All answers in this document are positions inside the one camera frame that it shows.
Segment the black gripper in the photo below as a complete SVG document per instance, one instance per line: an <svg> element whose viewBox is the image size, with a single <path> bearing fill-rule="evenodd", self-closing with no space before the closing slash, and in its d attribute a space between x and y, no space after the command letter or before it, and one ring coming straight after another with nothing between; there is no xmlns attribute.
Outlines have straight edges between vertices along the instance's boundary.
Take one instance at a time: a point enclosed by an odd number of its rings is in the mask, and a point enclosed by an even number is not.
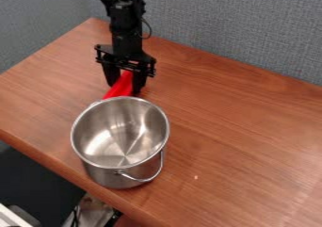
<svg viewBox="0 0 322 227"><path fill-rule="evenodd" d="M112 43L95 46L96 62L101 65L109 87L117 82L121 70L132 72L132 92L139 94L147 76L156 75L156 59L141 49L141 24L128 28L109 24L109 31Z"/></svg>

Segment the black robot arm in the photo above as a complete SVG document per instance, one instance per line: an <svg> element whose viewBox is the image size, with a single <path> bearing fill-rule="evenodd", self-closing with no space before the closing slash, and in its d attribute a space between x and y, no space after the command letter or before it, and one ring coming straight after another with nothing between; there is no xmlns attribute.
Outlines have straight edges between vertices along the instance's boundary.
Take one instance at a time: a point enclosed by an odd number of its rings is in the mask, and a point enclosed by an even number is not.
<svg viewBox="0 0 322 227"><path fill-rule="evenodd" d="M107 84L112 87L119 78L120 71L132 73L132 92L137 94L145 85L147 77L156 73L156 59L151 57L141 47L141 41L149 36L141 35L141 25L149 24L143 19L143 0L99 0L109 17L109 31L112 44L97 44L96 62L101 65Z"/></svg>

